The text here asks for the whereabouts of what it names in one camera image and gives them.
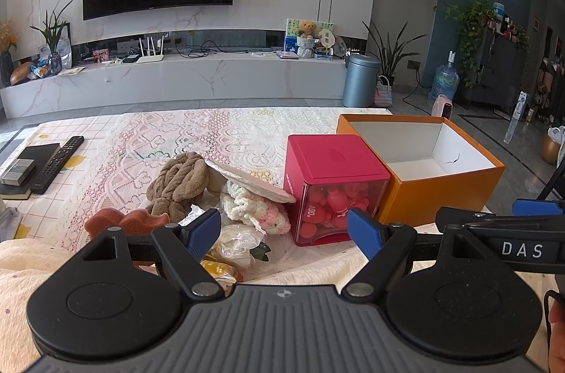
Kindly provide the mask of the person right hand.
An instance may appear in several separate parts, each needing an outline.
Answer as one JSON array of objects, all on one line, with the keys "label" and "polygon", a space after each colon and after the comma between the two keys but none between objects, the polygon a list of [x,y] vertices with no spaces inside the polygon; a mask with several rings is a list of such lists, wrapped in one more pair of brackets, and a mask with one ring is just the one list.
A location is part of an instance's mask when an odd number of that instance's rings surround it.
[{"label": "person right hand", "polygon": [[554,301],[550,309],[548,322],[551,325],[549,337],[549,369],[551,373],[565,373],[565,322],[564,308]]}]

